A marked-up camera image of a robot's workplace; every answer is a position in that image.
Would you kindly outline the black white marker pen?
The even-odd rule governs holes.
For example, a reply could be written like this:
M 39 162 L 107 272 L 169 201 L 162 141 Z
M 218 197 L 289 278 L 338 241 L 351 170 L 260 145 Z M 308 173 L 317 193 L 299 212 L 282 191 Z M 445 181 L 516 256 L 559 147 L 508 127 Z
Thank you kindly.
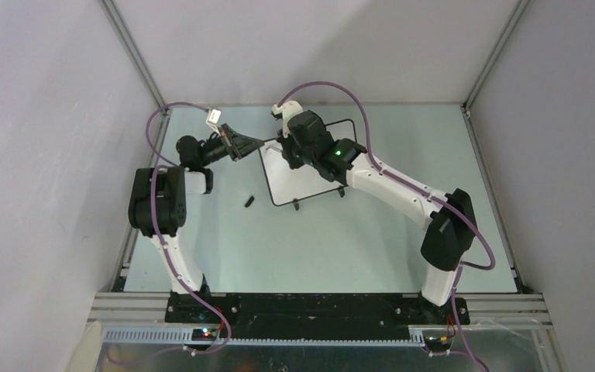
M 264 149 L 265 149 L 265 151 L 275 151 L 278 153 L 281 153 L 283 150 L 282 147 L 276 143 L 268 144 L 264 147 Z

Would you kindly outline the black framed whiteboard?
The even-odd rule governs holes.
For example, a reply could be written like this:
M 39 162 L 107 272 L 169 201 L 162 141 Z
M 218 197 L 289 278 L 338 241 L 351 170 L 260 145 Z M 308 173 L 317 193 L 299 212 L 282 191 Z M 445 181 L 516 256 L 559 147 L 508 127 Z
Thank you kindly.
M 319 170 L 310 165 L 291 170 L 281 153 L 265 151 L 264 147 L 268 144 L 280 145 L 277 142 L 277 137 L 281 136 L 280 130 L 274 138 L 266 140 L 258 149 L 273 205 L 277 207 L 292 205 L 294 199 L 300 202 L 332 191 L 337 192 L 337 188 L 347 186 L 346 173 L 352 170 L 352 161 L 349 158 L 358 152 L 356 150 L 350 150 L 348 154 L 345 152 L 350 148 L 350 144 L 357 140 L 356 125 L 351 119 L 325 125 L 337 144 L 337 147 L 328 154 L 333 170 Z

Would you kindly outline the black marker cap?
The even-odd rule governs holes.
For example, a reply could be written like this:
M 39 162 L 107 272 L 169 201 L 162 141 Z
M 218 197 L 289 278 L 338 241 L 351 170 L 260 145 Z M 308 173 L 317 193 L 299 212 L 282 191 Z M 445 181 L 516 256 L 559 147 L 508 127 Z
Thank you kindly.
M 253 195 L 252 195 L 252 196 L 250 196 L 250 197 L 247 199 L 247 201 L 245 202 L 245 204 L 244 204 L 244 207 L 245 207 L 245 208 L 248 208 L 248 207 L 250 207 L 250 206 L 251 206 L 251 204 L 252 204 L 252 203 L 254 203 L 254 201 L 255 201 L 255 197 L 254 197 Z

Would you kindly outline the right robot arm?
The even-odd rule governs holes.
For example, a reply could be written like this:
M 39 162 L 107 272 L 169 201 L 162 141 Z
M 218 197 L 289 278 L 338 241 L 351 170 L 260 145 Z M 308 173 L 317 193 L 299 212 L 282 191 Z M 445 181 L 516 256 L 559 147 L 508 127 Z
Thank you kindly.
M 282 122 L 277 141 L 290 169 L 309 166 L 326 181 L 378 198 L 425 231 L 420 252 L 427 265 L 419 312 L 431 324 L 446 319 L 458 267 L 476 236 L 470 196 L 459 188 L 452 193 L 432 189 L 372 160 L 370 150 L 355 140 L 334 139 L 311 110 L 275 105 L 271 114 Z

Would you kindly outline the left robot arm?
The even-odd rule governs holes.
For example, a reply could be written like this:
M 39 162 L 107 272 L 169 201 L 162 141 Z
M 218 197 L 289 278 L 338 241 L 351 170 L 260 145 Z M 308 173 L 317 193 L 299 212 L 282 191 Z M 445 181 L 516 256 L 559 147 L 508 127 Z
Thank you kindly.
M 172 292 L 193 293 L 184 303 L 184 313 L 194 322 L 208 321 L 214 312 L 214 302 L 199 293 L 205 275 L 194 258 L 181 250 L 179 229 L 187 220 L 187 195 L 212 192 L 215 181 L 209 165 L 225 158 L 236 162 L 264 144 L 261 139 L 223 124 L 207 139 L 182 136 L 176 142 L 178 165 L 139 168 L 135 172 L 128 207 L 129 224 L 160 253 Z

